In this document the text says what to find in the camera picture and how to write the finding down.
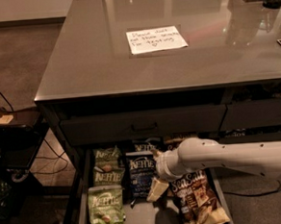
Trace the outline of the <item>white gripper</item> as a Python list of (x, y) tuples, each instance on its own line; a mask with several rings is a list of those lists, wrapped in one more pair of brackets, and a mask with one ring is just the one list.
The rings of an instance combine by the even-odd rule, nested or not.
[(156, 202), (167, 190), (168, 182), (182, 178), (186, 173), (185, 167), (181, 164), (176, 150), (162, 152), (159, 149), (151, 150), (156, 161), (156, 172), (161, 178), (154, 178), (151, 189), (146, 197), (147, 202)]

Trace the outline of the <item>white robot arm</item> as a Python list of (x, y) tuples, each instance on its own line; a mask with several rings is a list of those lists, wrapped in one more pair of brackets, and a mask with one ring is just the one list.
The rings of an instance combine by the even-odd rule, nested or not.
[(226, 167), (281, 181), (281, 140), (221, 144), (212, 139), (190, 137), (176, 149), (156, 151), (154, 155), (158, 176), (151, 184), (148, 202), (156, 202), (171, 181), (204, 168)]

